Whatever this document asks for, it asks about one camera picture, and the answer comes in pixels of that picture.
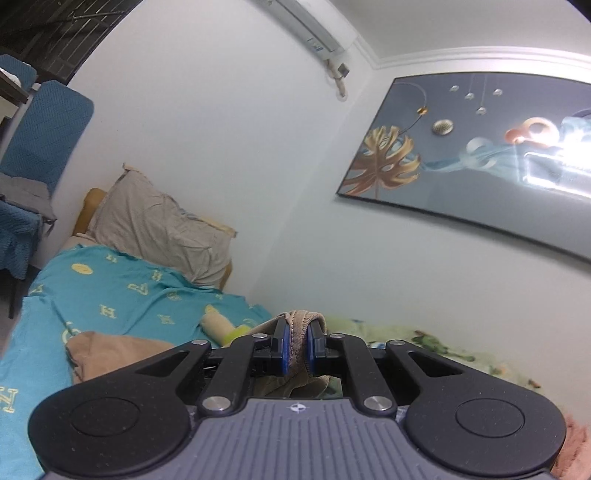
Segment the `golden leaf painting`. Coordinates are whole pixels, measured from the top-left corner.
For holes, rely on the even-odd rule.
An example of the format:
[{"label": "golden leaf painting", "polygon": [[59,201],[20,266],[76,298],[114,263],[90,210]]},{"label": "golden leaf painting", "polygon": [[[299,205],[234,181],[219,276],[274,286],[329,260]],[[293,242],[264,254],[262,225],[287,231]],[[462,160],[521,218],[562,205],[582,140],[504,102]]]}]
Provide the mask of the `golden leaf painting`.
[{"label": "golden leaf painting", "polygon": [[367,151],[360,150],[349,168],[349,171],[360,170],[361,173],[344,179],[341,184],[342,187],[353,186],[345,192],[346,195],[359,196],[375,186],[377,200],[380,186],[395,189],[418,178],[418,173],[413,172],[421,164],[420,155],[412,160],[406,158],[414,148],[413,139],[405,135],[400,146],[393,148],[399,132],[398,127],[390,127],[389,133],[386,133],[386,127],[368,132],[364,140]]}]

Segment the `circular black pad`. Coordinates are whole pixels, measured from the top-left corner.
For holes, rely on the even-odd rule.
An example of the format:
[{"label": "circular black pad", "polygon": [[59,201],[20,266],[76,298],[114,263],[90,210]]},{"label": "circular black pad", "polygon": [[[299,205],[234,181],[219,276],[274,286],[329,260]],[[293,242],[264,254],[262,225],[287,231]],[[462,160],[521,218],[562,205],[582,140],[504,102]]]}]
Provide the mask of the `circular black pad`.
[{"label": "circular black pad", "polygon": [[105,377],[45,399],[29,420],[41,464],[66,477],[123,477],[148,469],[187,438],[189,414],[164,378]]},{"label": "circular black pad", "polygon": [[521,410],[494,398],[476,398],[457,408],[457,422],[470,433],[488,438],[507,437],[523,426]]},{"label": "circular black pad", "polygon": [[406,431],[425,455],[452,470],[518,477],[550,467],[564,442],[560,410],[517,385],[466,368],[425,377],[421,389]]},{"label": "circular black pad", "polygon": [[112,437],[132,428],[139,408],[121,398],[96,398],[78,405],[72,412],[72,426],[93,437]]}]

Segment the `pillow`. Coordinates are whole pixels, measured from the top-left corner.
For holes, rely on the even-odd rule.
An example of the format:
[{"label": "pillow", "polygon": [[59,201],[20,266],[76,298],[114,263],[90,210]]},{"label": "pillow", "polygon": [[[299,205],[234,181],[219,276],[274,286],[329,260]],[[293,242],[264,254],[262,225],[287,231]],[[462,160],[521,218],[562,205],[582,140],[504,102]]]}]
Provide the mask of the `pillow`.
[{"label": "pillow", "polygon": [[159,192],[139,171],[117,180],[87,234],[120,252],[179,270],[195,285],[218,286],[230,262],[230,236]]}]

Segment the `wooden headboard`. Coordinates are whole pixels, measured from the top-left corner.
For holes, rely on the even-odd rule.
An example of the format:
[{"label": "wooden headboard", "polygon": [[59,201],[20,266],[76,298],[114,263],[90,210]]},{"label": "wooden headboard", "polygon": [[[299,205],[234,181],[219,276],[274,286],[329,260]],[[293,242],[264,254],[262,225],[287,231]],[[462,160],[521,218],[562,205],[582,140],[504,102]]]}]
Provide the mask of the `wooden headboard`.
[{"label": "wooden headboard", "polygon": [[[88,230],[88,226],[90,224],[90,220],[92,216],[95,214],[96,209],[99,207],[100,203],[107,195],[107,192],[101,189],[90,189],[89,192],[86,194],[84,198],[84,205],[82,210],[80,211],[80,215],[78,215],[78,220],[76,221],[76,225],[74,225],[74,231],[72,232],[72,236],[75,236],[77,233],[86,233]],[[226,282],[232,273],[232,262],[228,264],[226,267],[226,271],[223,274],[223,277],[220,281],[220,290],[223,290],[226,286]]]}]

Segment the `ceiling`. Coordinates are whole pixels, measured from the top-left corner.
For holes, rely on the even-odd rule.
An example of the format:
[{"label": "ceiling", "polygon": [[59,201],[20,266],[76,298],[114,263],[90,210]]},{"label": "ceiling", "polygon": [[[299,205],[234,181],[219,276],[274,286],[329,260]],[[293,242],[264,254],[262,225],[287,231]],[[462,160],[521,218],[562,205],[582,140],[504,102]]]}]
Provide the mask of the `ceiling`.
[{"label": "ceiling", "polygon": [[331,0],[380,58],[453,47],[591,56],[591,23],[567,0]]}]

